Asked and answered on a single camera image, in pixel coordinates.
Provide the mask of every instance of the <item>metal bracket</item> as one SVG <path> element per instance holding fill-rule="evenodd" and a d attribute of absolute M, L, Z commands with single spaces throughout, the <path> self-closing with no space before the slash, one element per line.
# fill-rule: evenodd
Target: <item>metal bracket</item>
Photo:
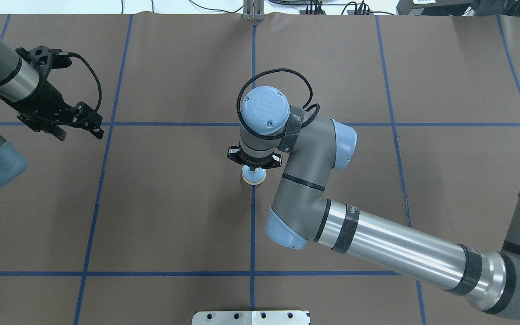
<path fill-rule="evenodd" d="M 264 0 L 244 0 L 244 20 L 264 20 Z"/>
<path fill-rule="evenodd" d="M 192 325 L 310 325 L 309 311 L 198 312 Z"/>

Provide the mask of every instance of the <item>silver aluminum tube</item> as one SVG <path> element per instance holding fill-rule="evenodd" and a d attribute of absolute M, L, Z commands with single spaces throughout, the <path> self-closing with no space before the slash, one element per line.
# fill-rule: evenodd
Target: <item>silver aluminum tube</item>
<path fill-rule="evenodd" d="M 334 247 L 345 209 L 344 204 L 332 201 L 318 243 Z M 464 275 L 465 254 L 460 245 L 363 211 L 347 253 L 442 290 L 452 290 Z"/>
<path fill-rule="evenodd" d="M 7 83 L 0 86 L 0 95 L 11 102 L 18 102 L 26 99 L 35 91 L 39 84 L 39 74 L 29 63 L 22 58 L 21 67 L 16 76 Z"/>

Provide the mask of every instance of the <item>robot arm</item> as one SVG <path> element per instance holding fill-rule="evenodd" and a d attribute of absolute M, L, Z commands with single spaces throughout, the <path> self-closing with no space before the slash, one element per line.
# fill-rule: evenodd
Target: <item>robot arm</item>
<path fill-rule="evenodd" d="M 92 72 L 99 91 L 97 107 L 84 102 L 74 107 L 65 103 L 61 93 L 47 81 L 52 69 L 68 68 L 71 57 L 80 59 Z M 44 131 L 64 140 L 60 125 L 82 128 L 98 139 L 103 137 L 101 86 L 89 64 L 78 54 L 39 46 L 31 51 L 13 50 L 0 39 L 0 99 L 18 111 L 17 118 L 35 132 Z M 21 154 L 0 136 L 0 188 L 27 167 Z"/>
<path fill-rule="evenodd" d="M 278 100 L 277 94 L 281 92 L 272 87 L 258 87 L 244 97 L 240 146 L 231 147 L 229 158 L 262 168 L 260 157 L 282 148 L 286 136 L 266 140 L 246 130 L 268 138 L 287 132 L 288 121 L 266 128 L 279 116 L 290 111 L 294 115 L 294 107 L 289 109 L 285 97 Z M 316 117 L 302 128 L 270 209 L 265 227 L 268 237 L 293 249 L 314 241 L 464 296 L 485 313 L 520 319 L 520 198 L 501 252 L 478 252 L 327 200 L 323 194 L 330 171 L 348 165 L 356 141 L 352 128 L 332 119 Z"/>

